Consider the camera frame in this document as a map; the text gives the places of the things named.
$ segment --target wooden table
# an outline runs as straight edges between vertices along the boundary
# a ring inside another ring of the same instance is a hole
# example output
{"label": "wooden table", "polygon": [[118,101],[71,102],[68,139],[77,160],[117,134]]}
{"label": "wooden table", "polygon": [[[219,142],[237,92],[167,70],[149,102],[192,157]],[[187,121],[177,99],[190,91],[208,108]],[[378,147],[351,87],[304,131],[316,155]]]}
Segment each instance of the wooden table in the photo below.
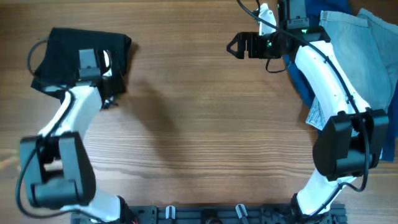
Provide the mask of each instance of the wooden table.
{"label": "wooden table", "polygon": [[[235,33],[258,29],[235,1],[0,2],[2,223],[68,223],[67,216],[25,218],[14,201],[19,140],[59,107],[30,88],[25,67],[30,48],[52,27],[124,33],[139,45],[128,93],[95,117],[85,138],[99,186],[130,205],[285,203],[314,170],[317,133],[305,124],[308,108],[287,72],[268,74],[265,61],[225,51]],[[275,1],[269,4],[276,13]],[[396,2],[352,5],[398,23]],[[270,69],[282,67],[274,60]],[[381,162],[365,192],[344,190],[337,202],[346,204],[350,223],[396,223],[397,184],[398,164]]]}

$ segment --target denim jeans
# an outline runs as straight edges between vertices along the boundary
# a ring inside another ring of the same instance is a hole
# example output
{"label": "denim jeans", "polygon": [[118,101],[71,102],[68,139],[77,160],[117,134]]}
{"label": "denim jeans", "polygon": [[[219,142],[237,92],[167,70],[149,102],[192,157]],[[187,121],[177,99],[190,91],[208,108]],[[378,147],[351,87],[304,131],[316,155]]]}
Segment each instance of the denim jeans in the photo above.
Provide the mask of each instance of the denim jeans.
{"label": "denim jeans", "polygon": [[[355,90],[372,109],[387,112],[398,80],[398,26],[365,9],[358,16],[322,11],[320,25]],[[326,122],[315,97],[306,123],[322,130]]]}

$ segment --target blue denim fabric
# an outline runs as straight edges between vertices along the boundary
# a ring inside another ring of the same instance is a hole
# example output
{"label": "blue denim fabric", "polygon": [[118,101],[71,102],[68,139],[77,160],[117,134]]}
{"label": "blue denim fabric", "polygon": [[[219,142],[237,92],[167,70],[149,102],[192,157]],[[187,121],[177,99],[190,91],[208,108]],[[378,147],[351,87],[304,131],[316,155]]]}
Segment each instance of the blue denim fabric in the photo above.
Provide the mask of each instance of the blue denim fabric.
{"label": "blue denim fabric", "polygon": [[[342,69],[356,91],[373,109],[389,112],[390,126],[382,159],[392,161],[395,151],[394,110],[389,109],[398,80],[398,27],[388,24],[362,9],[358,17],[340,12],[322,12],[320,25],[331,43]],[[322,129],[322,111],[314,100],[306,122]]]}
{"label": "blue denim fabric", "polygon": [[[317,26],[319,24],[319,15],[322,10],[324,11],[339,11],[339,12],[344,12],[347,14],[351,14],[351,9],[348,6],[347,0],[340,0],[340,1],[335,1],[335,0],[306,0],[305,1],[305,8],[307,10],[307,16],[310,18],[310,25],[311,26]],[[370,12],[365,12],[365,10],[361,10],[360,13],[358,14],[359,18],[362,19],[367,19],[367,17],[372,17]],[[382,33],[379,30],[384,30],[385,27],[383,26],[384,21],[382,22],[380,19],[375,19],[374,20],[369,20],[368,25],[374,28],[375,26],[380,26],[380,27],[372,30],[373,36],[377,42],[377,47],[378,49],[383,49],[384,45],[389,45],[387,43],[383,44],[383,40],[385,40],[384,35],[391,35],[394,36],[394,33],[392,34],[386,34]],[[392,51],[392,55],[389,55],[389,52],[380,52],[381,53],[381,58],[382,61],[385,63],[385,67],[387,69],[387,72],[389,76],[394,73],[394,71],[397,70],[397,57],[394,52],[397,52],[396,50]],[[289,61],[289,56],[285,55],[284,60],[287,63]],[[311,89],[311,86],[308,84],[307,79],[303,75],[303,73],[297,68],[297,66],[292,63],[289,67],[289,74],[292,78],[294,87],[296,90],[299,92],[301,98],[303,99],[303,102],[311,108],[313,105],[314,101],[314,93]],[[388,134],[387,134],[387,140],[385,145],[383,145],[383,151],[382,151],[382,159],[386,161],[393,161],[394,160],[394,153],[395,153],[395,138],[398,136],[398,91],[395,87],[392,87],[394,85],[394,82],[391,82],[391,92],[394,92],[391,103],[388,107],[388,117],[389,117],[389,127],[388,127]],[[317,108],[313,108],[313,113],[320,113],[321,111],[318,111]],[[315,118],[318,118],[319,124],[322,124],[324,121],[321,120],[321,116],[316,116]]]}

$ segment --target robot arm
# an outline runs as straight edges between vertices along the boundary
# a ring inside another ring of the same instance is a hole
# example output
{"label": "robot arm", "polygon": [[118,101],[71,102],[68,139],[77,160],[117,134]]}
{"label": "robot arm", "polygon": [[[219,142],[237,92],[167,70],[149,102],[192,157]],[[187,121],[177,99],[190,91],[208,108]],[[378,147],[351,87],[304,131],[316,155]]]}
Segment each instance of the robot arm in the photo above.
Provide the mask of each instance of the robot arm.
{"label": "robot arm", "polygon": [[[255,17],[239,0],[238,3]],[[259,32],[236,34],[227,45],[227,51],[239,59],[244,58],[245,50],[249,52],[249,58],[270,60],[289,55],[307,78],[328,121],[313,147],[316,169],[304,189],[292,199],[291,206],[296,211],[293,216],[297,217],[295,220],[302,221],[305,220],[303,217],[312,218],[328,212],[330,204],[342,188],[356,177],[364,175],[367,160],[365,141],[369,143],[369,169],[377,166],[387,133],[388,118],[383,110],[372,110],[358,95],[338,64],[324,28],[309,27],[304,0],[278,1],[279,29],[264,32],[266,23],[278,28],[271,16],[272,11],[266,4],[256,12],[259,16],[255,18],[265,21],[261,22],[263,26],[260,26]],[[234,44],[238,44],[237,51],[231,50]],[[362,121],[359,119],[364,120],[364,127],[361,127]],[[359,134],[352,136],[353,130]]]}
{"label": "robot arm", "polygon": [[[101,58],[90,52],[95,51],[80,52],[81,64],[84,60],[95,62]],[[61,107],[38,136],[21,140],[22,167],[27,166],[26,192],[33,207],[76,212],[95,218],[94,222],[130,223],[134,215],[124,200],[96,187],[95,174],[82,143],[88,126],[104,102],[101,84],[92,78],[95,73],[101,75],[100,69],[96,69],[99,64],[82,68],[80,73],[90,74],[90,80],[83,80],[65,91]],[[111,77],[111,70],[105,74],[106,78]],[[42,146],[40,152],[28,161],[38,144]]]}

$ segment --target black cable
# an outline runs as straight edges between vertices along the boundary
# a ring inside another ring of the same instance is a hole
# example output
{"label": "black cable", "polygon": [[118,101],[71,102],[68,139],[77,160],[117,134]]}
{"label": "black cable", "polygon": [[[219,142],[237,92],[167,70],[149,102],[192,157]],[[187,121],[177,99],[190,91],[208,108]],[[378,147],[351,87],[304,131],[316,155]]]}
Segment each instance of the black cable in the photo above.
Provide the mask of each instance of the black cable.
{"label": "black cable", "polygon": [[32,53],[33,53],[33,51],[37,48],[37,46],[39,46],[40,44],[42,44],[42,43],[44,43],[44,42],[46,42],[46,41],[47,41],[47,40],[40,40],[38,43],[36,43],[36,44],[31,48],[31,50],[29,51],[29,54],[28,54],[28,58],[27,58],[27,68],[28,68],[30,74],[32,74],[32,76],[34,77],[34,79],[35,79],[36,81],[40,82],[41,84],[44,84],[44,85],[47,85],[47,86],[56,86],[56,87],[58,87],[60,90],[63,90],[63,91],[65,91],[65,92],[68,92],[68,93],[70,94],[70,102],[69,102],[67,108],[65,109],[65,111],[62,113],[60,119],[54,124],[54,126],[51,128],[51,130],[49,131],[49,133],[46,134],[46,135],[43,137],[42,140],[40,140],[39,142],[37,142],[36,148],[29,154],[29,157],[28,157],[28,159],[27,159],[26,162],[25,162],[25,166],[24,166],[24,167],[21,167],[21,173],[20,173],[20,175],[19,175],[19,179],[18,179],[17,185],[16,185],[16,203],[17,203],[17,207],[18,207],[18,209],[19,209],[24,215],[26,215],[27,217],[31,217],[31,218],[53,218],[53,217],[57,217],[57,216],[60,216],[60,215],[64,215],[64,214],[66,214],[66,213],[75,212],[75,213],[80,213],[80,214],[82,214],[82,215],[85,215],[85,216],[87,216],[87,217],[90,218],[90,219],[94,219],[94,220],[96,220],[96,221],[98,221],[98,222],[103,223],[102,219],[100,219],[100,218],[98,218],[98,217],[94,217],[94,216],[92,216],[92,215],[90,215],[90,214],[88,214],[88,213],[86,213],[86,212],[84,212],[84,211],[78,210],[78,209],[69,210],[69,211],[63,211],[63,212],[57,212],[57,213],[53,213],[53,214],[50,214],[50,215],[37,215],[37,214],[33,214],[33,213],[28,212],[28,211],[24,208],[24,206],[23,206],[23,204],[22,204],[22,201],[21,201],[22,180],[24,179],[26,170],[27,170],[27,168],[28,168],[30,162],[32,161],[32,159],[33,159],[33,157],[34,157],[35,154],[40,153],[40,148],[43,146],[44,142],[46,142],[46,140],[59,128],[59,126],[61,125],[62,121],[68,116],[68,114],[69,114],[69,112],[72,110],[73,105],[75,104],[75,100],[76,100],[75,95],[74,95],[73,92],[70,91],[68,88],[62,87],[62,86],[60,86],[60,85],[58,85],[58,84],[53,84],[53,83],[50,83],[50,82],[42,81],[42,80],[40,80],[39,77],[35,76],[34,72],[32,71],[32,69],[31,69],[31,67],[30,67],[30,58],[31,58],[31,56],[32,56]]}
{"label": "black cable", "polygon": [[29,70],[30,74],[32,74],[33,76],[35,76],[32,67],[30,67],[30,58],[32,57],[33,52],[36,50],[36,48],[40,45],[43,44],[44,42],[47,42],[47,39],[42,39],[39,40],[35,45],[33,45],[33,47],[30,49],[29,53],[27,54],[27,69]]}
{"label": "black cable", "polygon": [[267,60],[267,63],[266,63],[266,70],[267,70],[267,72],[269,72],[269,73],[280,73],[280,72],[284,72],[284,71],[286,71],[286,70],[289,68],[290,64],[292,63],[292,61],[289,60],[289,62],[287,63],[286,67],[285,67],[283,70],[270,71],[270,70],[268,70],[268,65],[269,65],[269,62],[270,62],[270,61],[271,61],[271,58],[269,58],[269,59]]}
{"label": "black cable", "polygon": [[[353,99],[353,96],[349,92],[348,87],[346,86],[346,84],[345,84],[345,82],[343,80],[343,77],[341,77],[339,71],[334,66],[334,64],[331,62],[329,57],[326,56],[321,50],[316,48],[314,45],[312,45],[310,42],[308,42],[308,41],[306,41],[306,40],[304,40],[304,39],[302,39],[302,38],[300,38],[300,37],[298,37],[298,36],[296,36],[294,34],[291,34],[290,32],[287,32],[286,30],[283,30],[283,29],[281,29],[281,28],[279,28],[277,26],[274,26],[271,23],[265,21],[264,19],[261,19],[260,17],[254,15],[246,6],[244,6],[244,4],[242,4],[242,2],[240,0],[236,0],[236,1],[238,2],[239,6],[246,13],[248,13],[250,16],[252,16],[255,20],[257,20],[259,22],[262,22],[265,25],[267,25],[267,26],[269,26],[271,28],[274,28],[275,30],[277,30],[277,31],[289,36],[289,37],[292,37],[292,38],[300,41],[301,43],[311,47],[314,51],[316,51],[316,53],[320,54],[325,59],[326,62],[328,62],[329,66],[336,73],[336,75],[337,75],[337,77],[338,77],[338,79],[339,79],[339,81],[341,83],[341,86],[343,87],[343,89],[344,89],[344,91],[345,91],[345,93],[346,93],[346,95],[348,97],[348,101],[351,104],[351,106],[353,107],[353,109],[355,111],[355,114],[356,114],[356,116],[358,117],[358,120],[359,120],[359,128],[362,130],[362,135],[363,135],[363,139],[364,139],[364,146],[365,146],[365,164],[364,164],[364,175],[363,175],[362,184],[361,184],[360,188],[357,188],[357,187],[353,186],[350,183],[343,182],[343,183],[340,183],[338,185],[336,190],[332,193],[332,196],[333,195],[337,195],[337,193],[343,188],[344,185],[350,187],[351,189],[355,190],[356,192],[362,192],[366,188],[366,184],[368,182],[368,174],[369,174],[369,139],[368,139],[368,132],[366,131],[365,124],[364,124],[364,121],[362,120],[362,117],[361,117],[361,114],[359,112],[359,109],[356,107],[354,99]],[[332,196],[318,210],[316,210],[314,214],[310,215],[307,218],[314,217],[315,215],[318,215],[319,212],[321,212],[323,209],[325,209],[326,206],[333,200],[334,197],[332,197]]]}
{"label": "black cable", "polygon": [[256,15],[258,16],[260,14],[260,0],[256,0],[257,2],[257,10],[256,10]]}

